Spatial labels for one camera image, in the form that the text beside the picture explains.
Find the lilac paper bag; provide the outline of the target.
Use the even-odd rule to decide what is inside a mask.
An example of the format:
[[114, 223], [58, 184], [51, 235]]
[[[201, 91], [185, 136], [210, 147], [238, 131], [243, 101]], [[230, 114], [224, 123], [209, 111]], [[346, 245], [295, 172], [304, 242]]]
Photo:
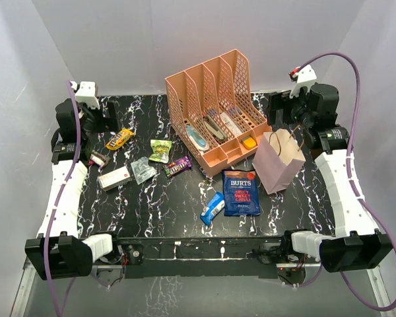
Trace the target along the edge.
[[306, 158], [286, 129], [265, 132], [253, 159], [253, 167], [267, 194], [287, 189]]

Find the purple M&M's packet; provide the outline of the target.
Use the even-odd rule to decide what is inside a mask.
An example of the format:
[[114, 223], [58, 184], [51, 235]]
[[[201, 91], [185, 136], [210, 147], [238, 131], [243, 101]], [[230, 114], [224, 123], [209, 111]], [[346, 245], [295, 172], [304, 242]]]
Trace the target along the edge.
[[182, 173], [186, 170], [189, 170], [192, 168], [192, 162], [189, 156], [184, 156], [182, 158], [179, 158], [178, 160], [175, 160], [174, 162], [171, 162], [169, 164], [166, 164], [163, 168], [165, 175], [168, 178], [171, 178], [179, 173]]

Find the blue Burts chips bag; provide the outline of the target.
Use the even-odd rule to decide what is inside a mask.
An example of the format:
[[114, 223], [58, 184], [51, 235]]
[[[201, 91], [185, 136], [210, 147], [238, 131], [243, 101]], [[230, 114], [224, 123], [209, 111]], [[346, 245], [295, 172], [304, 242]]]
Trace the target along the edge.
[[227, 217], [260, 215], [255, 170], [223, 170], [224, 215]]

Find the blue Oreo cookie pack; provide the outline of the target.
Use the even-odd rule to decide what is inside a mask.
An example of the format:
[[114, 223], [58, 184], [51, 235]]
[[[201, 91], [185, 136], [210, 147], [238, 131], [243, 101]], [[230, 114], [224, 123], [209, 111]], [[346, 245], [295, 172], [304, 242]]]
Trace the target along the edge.
[[214, 197], [206, 204], [200, 215], [206, 226], [211, 226], [213, 219], [224, 209], [224, 195], [216, 192]]

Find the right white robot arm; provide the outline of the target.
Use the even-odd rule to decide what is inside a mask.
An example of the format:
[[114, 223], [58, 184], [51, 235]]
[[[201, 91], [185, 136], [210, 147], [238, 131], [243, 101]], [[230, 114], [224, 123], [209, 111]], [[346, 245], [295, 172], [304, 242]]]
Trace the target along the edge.
[[281, 111], [283, 123], [302, 127], [304, 144], [321, 172], [335, 219], [334, 236], [288, 230], [279, 250], [289, 262], [303, 255], [314, 258], [330, 273], [373, 269], [393, 248], [388, 235], [360, 204], [362, 194], [355, 194], [349, 183], [359, 185], [355, 174], [347, 173], [354, 171], [354, 163], [347, 155], [349, 133], [336, 123], [338, 103], [337, 88], [316, 83], [301, 88], [297, 96], [289, 90], [270, 93], [264, 110], [269, 124], [276, 122]]

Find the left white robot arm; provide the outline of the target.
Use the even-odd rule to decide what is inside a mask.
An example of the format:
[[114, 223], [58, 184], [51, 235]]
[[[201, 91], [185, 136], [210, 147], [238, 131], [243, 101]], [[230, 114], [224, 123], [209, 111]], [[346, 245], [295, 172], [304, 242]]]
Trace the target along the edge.
[[36, 238], [28, 239], [25, 253], [41, 279], [87, 276], [95, 261], [120, 261], [123, 247], [114, 234], [99, 232], [80, 239], [79, 202], [92, 154], [90, 137], [119, 127], [115, 108], [103, 114], [97, 98], [66, 99], [55, 108], [58, 129], [51, 139], [53, 180], [48, 206]]

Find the green sour candy bag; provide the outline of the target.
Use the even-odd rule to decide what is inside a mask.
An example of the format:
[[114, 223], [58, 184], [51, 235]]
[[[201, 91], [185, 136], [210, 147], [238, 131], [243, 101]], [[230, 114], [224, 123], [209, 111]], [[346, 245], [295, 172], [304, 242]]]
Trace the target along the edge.
[[172, 141], [151, 139], [150, 146], [152, 148], [152, 154], [148, 159], [153, 162], [167, 164], [169, 161], [170, 149], [172, 148]]

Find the yellow M&M's packet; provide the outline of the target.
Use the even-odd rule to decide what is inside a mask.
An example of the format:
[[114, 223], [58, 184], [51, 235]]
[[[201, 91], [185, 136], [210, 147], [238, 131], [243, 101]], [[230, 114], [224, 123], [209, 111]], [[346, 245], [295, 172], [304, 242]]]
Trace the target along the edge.
[[135, 136], [135, 133], [133, 133], [131, 130], [122, 129], [108, 141], [106, 148], [111, 151], [116, 151], [124, 146], [124, 144], [126, 144], [126, 142], [128, 142], [128, 140], [130, 140], [130, 138], [133, 136]]

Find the blue eraser block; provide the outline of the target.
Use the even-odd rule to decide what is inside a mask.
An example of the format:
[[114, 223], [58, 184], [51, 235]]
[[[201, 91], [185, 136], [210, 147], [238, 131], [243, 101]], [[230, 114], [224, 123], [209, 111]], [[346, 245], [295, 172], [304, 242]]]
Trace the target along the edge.
[[237, 118], [239, 116], [242, 118], [246, 117], [246, 115], [242, 112], [241, 108], [238, 106], [231, 107], [231, 109], [229, 109], [228, 113], [232, 118]]

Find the white paper staples box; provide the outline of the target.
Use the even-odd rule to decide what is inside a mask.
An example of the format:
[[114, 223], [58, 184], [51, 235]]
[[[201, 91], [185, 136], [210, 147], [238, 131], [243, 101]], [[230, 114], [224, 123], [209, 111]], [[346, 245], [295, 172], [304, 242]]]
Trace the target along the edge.
[[236, 121], [233, 120], [226, 112], [220, 113], [220, 118], [235, 137], [240, 136], [244, 132]]

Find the pink plastic desk organizer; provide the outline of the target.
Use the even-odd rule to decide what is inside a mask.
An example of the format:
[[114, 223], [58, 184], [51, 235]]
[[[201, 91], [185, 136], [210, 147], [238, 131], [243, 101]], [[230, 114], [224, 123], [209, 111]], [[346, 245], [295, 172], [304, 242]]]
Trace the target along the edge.
[[[253, 155], [265, 132], [271, 130], [267, 119], [253, 105], [249, 85], [249, 61], [238, 50], [231, 50], [208, 61], [166, 77], [170, 121], [177, 135], [199, 163], [204, 173], [211, 177]], [[232, 118], [228, 111], [233, 106], [241, 108], [245, 118]], [[235, 137], [220, 118], [226, 112], [244, 131]], [[220, 144], [204, 124], [210, 115], [227, 135]], [[192, 125], [207, 141], [209, 150], [198, 151], [190, 141], [186, 125]], [[241, 139], [251, 135], [257, 142], [247, 150]]]

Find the silver foil snack packet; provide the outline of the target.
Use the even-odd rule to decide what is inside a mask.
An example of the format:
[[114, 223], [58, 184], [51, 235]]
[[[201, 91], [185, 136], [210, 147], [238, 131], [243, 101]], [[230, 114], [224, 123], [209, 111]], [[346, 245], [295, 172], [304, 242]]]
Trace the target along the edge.
[[153, 166], [149, 166], [149, 159], [141, 157], [140, 159], [131, 163], [133, 175], [138, 185], [153, 178], [157, 174], [157, 170]]

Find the grey stapler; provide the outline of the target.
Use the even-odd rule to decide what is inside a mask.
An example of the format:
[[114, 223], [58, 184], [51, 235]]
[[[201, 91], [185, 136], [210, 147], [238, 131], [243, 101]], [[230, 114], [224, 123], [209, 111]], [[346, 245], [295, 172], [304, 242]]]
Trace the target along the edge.
[[206, 115], [203, 119], [205, 127], [217, 142], [222, 144], [227, 141], [227, 135], [210, 115]]

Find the white rectangular snack box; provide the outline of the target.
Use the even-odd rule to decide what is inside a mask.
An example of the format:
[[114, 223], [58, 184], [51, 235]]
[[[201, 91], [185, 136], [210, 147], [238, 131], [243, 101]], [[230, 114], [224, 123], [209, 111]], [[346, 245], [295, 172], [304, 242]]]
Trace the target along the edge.
[[126, 166], [115, 169], [98, 177], [98, 183], [102, 190], [108, 191], [131, 181], [131, 175]]

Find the black front mounting rail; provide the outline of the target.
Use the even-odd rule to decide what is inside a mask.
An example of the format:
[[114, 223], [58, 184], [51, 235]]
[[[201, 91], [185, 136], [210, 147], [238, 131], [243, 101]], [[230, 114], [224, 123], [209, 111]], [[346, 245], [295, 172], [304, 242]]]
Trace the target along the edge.
[[275, 279], [283, 269], [318, 269], [278, 252], [279, 237], [122, 238], [122, 252], [109, 262], [96, 261], [95, 273], [112, 272], [126, 279], [147, 277], [241, 277]]

